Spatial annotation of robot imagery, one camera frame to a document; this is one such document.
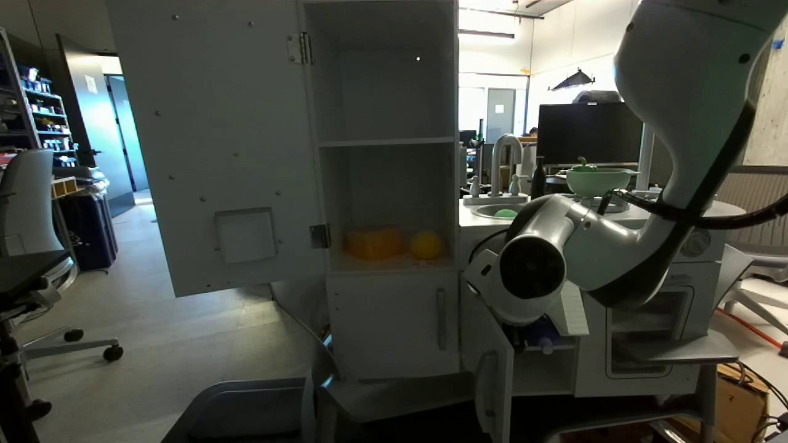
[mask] gray floor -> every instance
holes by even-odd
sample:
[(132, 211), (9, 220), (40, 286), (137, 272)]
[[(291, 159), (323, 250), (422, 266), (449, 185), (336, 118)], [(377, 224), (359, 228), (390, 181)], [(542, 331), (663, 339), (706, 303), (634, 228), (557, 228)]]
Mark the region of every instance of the gray floor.
[[(115, 266), (84, 272), (65, 303), (18, 331), (25, 339), (77, 324), (89, 336), (119, 336), (126, 346), (115, 364), (102, 362), (99, 351), (29, 364), (35, 396), (55, 401), (55, 410), (38, 422), (45, 443), (161, 439), (209, 384), (302, 373), (307, 339), (265, 299), (265, 291), (176, 298), (150, 204), (120, 214), (115, 233)], [(716, 326), (748, 364), (788, 392), (785, 358), (730, 320), (716, 320)]]

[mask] cabinet handle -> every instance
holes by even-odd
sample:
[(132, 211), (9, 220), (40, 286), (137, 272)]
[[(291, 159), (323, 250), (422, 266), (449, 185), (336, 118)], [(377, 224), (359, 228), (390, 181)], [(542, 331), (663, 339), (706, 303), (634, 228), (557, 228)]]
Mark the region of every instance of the cabinet handle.
[(437, 291), (437, 307), (439, 307), (439, 350), (446, 350), (446, 291)]

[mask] cabinet door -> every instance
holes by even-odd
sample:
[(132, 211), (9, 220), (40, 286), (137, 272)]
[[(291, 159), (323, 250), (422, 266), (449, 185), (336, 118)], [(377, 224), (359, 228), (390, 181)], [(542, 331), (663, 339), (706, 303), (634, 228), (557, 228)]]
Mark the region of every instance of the cabinet door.
[(323, 272), (295, 1), (108, 10), (176, 291)]
[(336, 358), (350, 379), (457, 371), (456, 272), (329, 277)]

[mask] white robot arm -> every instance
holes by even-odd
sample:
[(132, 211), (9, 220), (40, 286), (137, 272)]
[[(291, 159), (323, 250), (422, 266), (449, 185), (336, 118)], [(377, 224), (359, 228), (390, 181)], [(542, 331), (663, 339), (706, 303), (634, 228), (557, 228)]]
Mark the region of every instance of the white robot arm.
[(512, 220), (494, 266), (514, 305), (550, 298), (563, 280), (611, 307), (656, 294), (748, 139), (748, 79), (785, 10), (788, 0), (641, 1), (616, 56), (616, 80), (670, 149), (672, 176), (661, 204), (679, 216), (625, 228), (570, 196), (535, 200)]

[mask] computer monitor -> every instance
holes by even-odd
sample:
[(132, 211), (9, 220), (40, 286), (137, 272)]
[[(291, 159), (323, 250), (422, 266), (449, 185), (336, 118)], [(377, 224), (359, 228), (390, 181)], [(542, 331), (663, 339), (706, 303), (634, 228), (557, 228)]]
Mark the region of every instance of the computer monitor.
[(637, 163), (641, 118), (625, 102), (539, 106), (539, 144), (544, 164)]

